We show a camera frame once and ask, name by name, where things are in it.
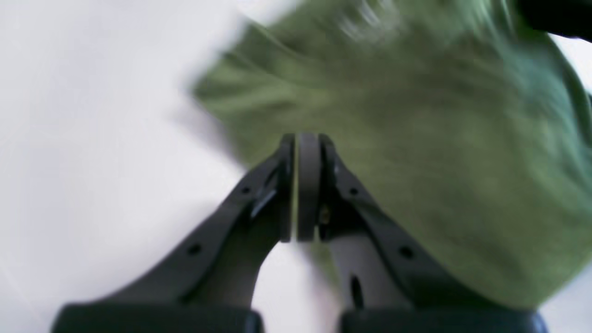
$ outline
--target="hole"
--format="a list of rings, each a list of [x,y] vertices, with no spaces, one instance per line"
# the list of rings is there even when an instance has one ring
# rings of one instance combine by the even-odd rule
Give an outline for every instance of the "hole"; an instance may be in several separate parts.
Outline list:
[[[358,280],[357,276],[352,276],[350,288],[352,289],[353,305],[356,307],[356,309],[363,309],[364,298],[362,297],[362,285],[360,285],[360,281]]]
[[[407,246],[400,248],[399,253],[406,259],[413,259],[413,256],[414,256],[413,250],[411,250]]]
[[[200,244],[193,244],[193,246],[187,250],[187,254],[189,254],[189,255],[196,255],[200,252],[201,252],[201,245]]]

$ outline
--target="white wall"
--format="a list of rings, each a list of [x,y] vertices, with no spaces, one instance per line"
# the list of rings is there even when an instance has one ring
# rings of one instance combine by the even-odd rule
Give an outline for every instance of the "white wall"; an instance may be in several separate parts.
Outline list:
[[[236,39],[237,8],[271,21],[294,4],[0,2],[0,332],[47,332],[62,304],[133,280],[226,196],[242,170],[184,89]],[[565,45],[592,87],[591,47]],[[287,245],[265,263],[254,306],[270,333],[326,332],[308,270]],[[545,308],[554,332],[592,329],[591,281]]]

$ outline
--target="green fabric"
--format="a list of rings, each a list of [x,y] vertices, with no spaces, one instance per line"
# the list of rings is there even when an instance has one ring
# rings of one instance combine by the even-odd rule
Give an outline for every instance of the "green fabric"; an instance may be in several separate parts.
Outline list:
[[[194,94],[247,167],[284,133],[328,134],[392,218],[502,305],[538,307],[591,259],[590,102],[511,1],[305,2],[249,23]]]

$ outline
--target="black plastic part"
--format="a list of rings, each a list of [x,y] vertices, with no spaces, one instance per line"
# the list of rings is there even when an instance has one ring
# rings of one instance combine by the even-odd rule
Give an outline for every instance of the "black plastic part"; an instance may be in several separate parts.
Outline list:
[[[318,222],[321,146],[315,134],[298,136],[298,241],[310,242]]]
[[[592,43],[592,0],[518,0],[517,7],[535,30]]]
[[[147,304],[69,306],[54,333],[262,333],[251,310]]]
[[[532,312],[363,310],[341,317],[341,333],[546,333]]]
[[[65,307],[52,332],[262,332],[250,304],[266,256],[290,239],[295,140],[284,136],[157,267],[105,299]],[[327,136],[303,135],[299,144],[304,231],[298,239],[311,240],[318,227],[329,243],[355,309],[343,317],[342,332],[451,332],[447,325],[546,332],[538,317],[503,309],[449,276],[379,209]],[[323,219],[319,207],[327,211]]]

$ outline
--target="black plastic bracket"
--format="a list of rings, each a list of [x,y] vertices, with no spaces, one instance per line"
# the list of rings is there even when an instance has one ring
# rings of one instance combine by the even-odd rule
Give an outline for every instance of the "black plastic bracket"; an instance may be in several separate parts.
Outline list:
[[[349,309],[342,332],[546,332],[536,312],[505,309],[449,276],[380,210],[333,142],[309,133],[284,136],[159,265],[101,300],[66,306],[52,331],[263,332],[250,308],[255,282],[275,244],[291,239],[296,199],[297,239],[318,233],[337,264]]]

